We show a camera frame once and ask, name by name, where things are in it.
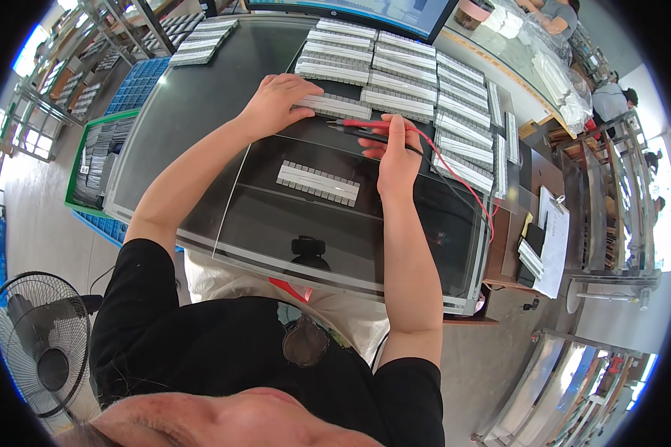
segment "monitor screen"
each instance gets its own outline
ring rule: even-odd
[[[442,27],[440,18],[446,12],[448,0],[250,0],[249,4],[250,9],[268,9],[273,5],[274,9],[283,11],[294,6],[295,9],[319,8],[353,14],[428,39],[433,31],[438,32]]]

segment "hair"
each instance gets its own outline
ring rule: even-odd
[[[569,6],[572,6],[572,9],[574,10],[574,13],[577,14],[577,17],[579,16],[579,0],[569,0]]]
[[[69,433],[59,434],[53,440],[61,447],[124,447],[122,444],[112,441],[89,422],[79,422],[74,425]]]
[[[626,89],[624,90],[624,96],[627,101],[631,101],[632,104],[636,107],[639,105],[639,95],[636,94],[635,89]]]

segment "fan grille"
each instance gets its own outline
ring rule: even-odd
[[[57,414],[79,392],[89,326],[79,293],[55,275],[23,273],[0,288],[0,350],[38,417]]]

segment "gray shirt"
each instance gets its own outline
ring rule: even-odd
[[[574,29],[579,23],[579,18],[577,13],[574,12],[574,8],[568,4],[559,3],[557,0],[545,0],[545,5],[542,6],[540,11],[548,16],[550,19],[554,20],[557,17],[562,17],[567,23],[567,27],[562,31],[562,35],[565,39],[569,39],[574,33]]]
[[[592,93],[592,107],[604,121],[610,121],[629,110],[621,87],[610,82]]]

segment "paper document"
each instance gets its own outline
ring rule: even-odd
[[[567,255],[569,210],[563,205],[557,207],[552,203],[553,199],[555,197],[552,193],[542,186],[539,191],[537,225],[545,229],[545,244],[542,246],[542,263],[545,265],[545,272],[541,280],[535,280],[532,288],[551,299],[556,299],[564,274],[564,258]]]

